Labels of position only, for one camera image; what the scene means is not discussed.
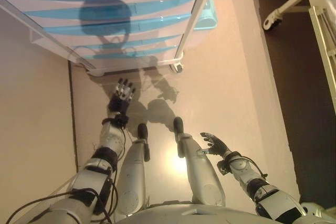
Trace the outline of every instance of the cable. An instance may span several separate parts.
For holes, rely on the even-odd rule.
[[[36,199],[36,200],[33,200],[33,201],[31,201],[31,202],[29,202],[29,203],[27,203],[27,204],[24,204],[23,206],[21,206],[21,207],[19,207],[18,209],[16,209],[16,210],[14,211],[14,213],[12,213],[12,215],[11,215],[11,216],[9,217],[9,219],[6,221],[6,224],[9,224],[10,221],[13,219],[13,217],[14,217],[18,212],[20,212],[22,209],[24,209],[24,208],[26,208],[26,207],[28,207],[28,206],[30,206],[30,205],[32,205],[32,204],[35,204],[35,203],[38,203],[38,202],[41,202],[41,201],[44,201],[44,200],[53,199],[53,198],[57,198],[57,197],[60,197],[60,196],[68,195],[68,194],[75,194],[75,193],[77,193],[77,192],[79,192],[79,191],[90,191],[90,192],[94,193],[94,195],[97,197],[97,200],[99,201],[100,205],[101,205],[101,206],[104,205],[103,202],[102,202],[102,200],[101,200],[101,198],[100,198],[100,196],[99,196],[99,194],[98,194],[95,190],[93,190],[92,188],[73,189],[73,190],[71,190],[71,191],[67,191],[67,192],[65,192],[65,193],[55,194],[55,195],[51,195],[51,196],[44,197],[44,198],[41,198],[41,199]],[[110,223],[112,223],[112,221],[111,221],[111,219],[110,219],[108,213],[106,212],[105,208],[104,208],[103,212],[104,212],[104,214],[105,214],[105,218],[106,218]]]
[[[125,152],[126,152],[126,135],[125,135],[125,131],[123,130],[123,128],[120,129],[122,134],[124,135],[124,147],[123,147],[123,152],[121,154],[121,156],[118,158],[118,161],[120,161],[124,155],[125,155]]]
[[[236,161],[236,160],[248,160],[250,161],[259,171],[260,175],[262,178],[266,179],[266,177],[268,176],[268,174],[265,174],[261,171],[261,169],[259,168],[259,166],[249,157],[246,157],[246,156],[242,156],[241,158],[236,158],[236,159],[233,159],[229,162],[229,165],[233,162],[233,161]]]
[[[116,173],[115,173],[115,175],[114,175],[114,180],[113,180],[114,183],[116,183],[116,180],[117,180],[117,172],[118,172],[118,168],[115,168],[115,171],[116,171]],[[111,210],[112,210],[112,203],[113,203],[113,194],[114,194],[114,187],[113,187],[113,189],[112,189],[111,204],[110,204],[110,208],[109,208],[109,216],[112,215]]]

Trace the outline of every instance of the wire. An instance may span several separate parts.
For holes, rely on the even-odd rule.
[[[93,190],[92,188],[73,189],[73,190],[71,190],[71,191],[67,191],[67,192],[65,192],[65,193],[55,194],[55,195],[51,195],[51,196],[44,197],[44,198],[41,198],[41,199],[35,199],[35,200],[31,201],[31,202],[28,202],[27,204],[24,204],[23,206],[21,206],[21,207],[19,207],[18,209],[16,209],[16,210],[14,211],[14,213],[12,213],[12,215],[11,215],[11,216],[9,217],[9,219],[6,221],[6,224],[9,224],[10,221],[13,219],[13,217],[14,217],[18,212],[20,212],[22,209],[24,209],[24,208],[26,208],[26,207],[28,207],[28,206],[30,206],[30,205],[32,205],[32,204],[35,204],[35,203],[38,203],[38,202],[41,202],[41,201],[44,201],[44,200],[48,200],[48,199],[53,199],[53,198],[61,197],[61,196],[68,195],[68,194],[75,194],[75,193],[77,193],[77,192],[79,192],[79,191],[90,191],[90,192],[94,193],[94,195],[97,197],[97,200],[99,201],[100,205],[101,205],[101,206],[104,206],[104,204],[103,204],[103,202],[102,202],[102,200],[101,200],[99,194],[98,194],[95,190]],[[104,208],[103,212],[104,212],[104,214],[105,214],[105,218],[106,218],[110,223],[112,223],[112,221],[111,221],[111,219],[110,219],[108,213],[106,212],[105,208]]]
[[[114,191],[116,193],[116,197],[117,197],[117,187],[115,185],[116,179],[117,179],[117,173],[118,173],[118,168],[115,169],[115,174],[114,174],[114,180],[112,182],[112,192],[111,192],[111,203],[110,203],[110,207],[109,207],[109,211],[108,211],[108,215],[111,216],[113,214],[113,212],[111,212],[112,210],[112,206],[113,206],[113,195],[114,195]],[[104,220],[106,220],[106,216],[102,219],[98,219],[98,220],[91,220],[91,222],[100,222],[102,223]]]
[[[123,130],[123,128],[121,128],[121,132],[124,135],[124,147],[123,147],[123,152],[121,156],[118,158],[118,161],[120,161],[124,157],[125,152],[126,152],[126,135],[125,135],[125,131]]]
[[[268,176],[268,174],[265,174],[261,171],[261,169],[259,168],[259,166],[249,157],[246,157],[246,156],[242,156],[241,158],[236,158],[236,159],[233,159],[229,162],[229,165],[233,162],[233,161],[236,161],[236,160],[248,160],[250,161],[259,171],[261,177],[263,177],[264,179],[266,179],[266,177]]]

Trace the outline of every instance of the white furniture leg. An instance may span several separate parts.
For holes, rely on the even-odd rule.
[[[304,12],[307,10],[307,8],[295,8],[295,5],[300,3],[302,0],[288,0],[283,5],[281,5],[279,8],[275,9],[273,12],[271,12],[267,18],[265,19],[263,23],[264,30],[268,31],[277,26],[282,21],[282,15],[284,13],[291,12],[293,10],[294,12],[300,11]]]

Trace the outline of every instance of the plastic drawer unit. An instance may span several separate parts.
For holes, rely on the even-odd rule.
[[[206,0],[0,0],[31,42],[105,72],[173,65]]]

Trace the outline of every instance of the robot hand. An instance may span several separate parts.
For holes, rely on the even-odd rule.
[[[122,82],[122,78],[119,79],[117,86],[115,87],[115,92],[109,103],[110,112],[119,112],[120,114],[126,115],[126,111],[135,93],[135,88],[132,89],[132,82],[128,82],[125,79]]]
[[[135,93],[135,88],[131,90],[133,83],[128,82],[125,79],[119,79],[117,86],[115,87],[115,92],[109,102],[108,108],[109,117],[102,121],[104,125],[106,122],[110,122],[116,127],[125,128],[128,123],[128,116],[126,116],[127,109],[131,103],[133,95]]]
[[[208,146],[210,146],[209,149],[202,149],[202,154],[224,156],[227,151],[230,151],[226,144],[224,144],[219,138],[217,138],[213,134],[202,132],[201,136],[204,137],[204,141],[209,142]]]

